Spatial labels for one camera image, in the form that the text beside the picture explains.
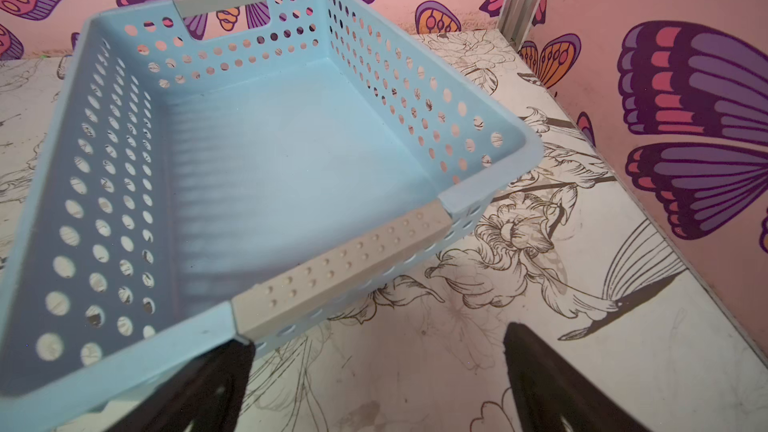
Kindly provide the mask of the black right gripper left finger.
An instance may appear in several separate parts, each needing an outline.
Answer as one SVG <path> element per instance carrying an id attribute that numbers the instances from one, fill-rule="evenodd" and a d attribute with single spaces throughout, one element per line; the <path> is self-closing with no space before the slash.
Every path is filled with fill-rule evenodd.
<path id="1" fill-rule="evenodd" d="M 112 431 L 233 431 L 255 346 L 229 341 L 200 355 L 113 424 Z"/>

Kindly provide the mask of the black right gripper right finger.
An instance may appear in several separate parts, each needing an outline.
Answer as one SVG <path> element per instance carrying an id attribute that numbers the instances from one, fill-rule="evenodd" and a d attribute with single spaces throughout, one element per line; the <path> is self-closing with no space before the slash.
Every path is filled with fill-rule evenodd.
<path id="1" fill-rule="evenodd" d="M 646 429 L 528 326 L 507 326 L 504 352 L 524 431 Z"/>

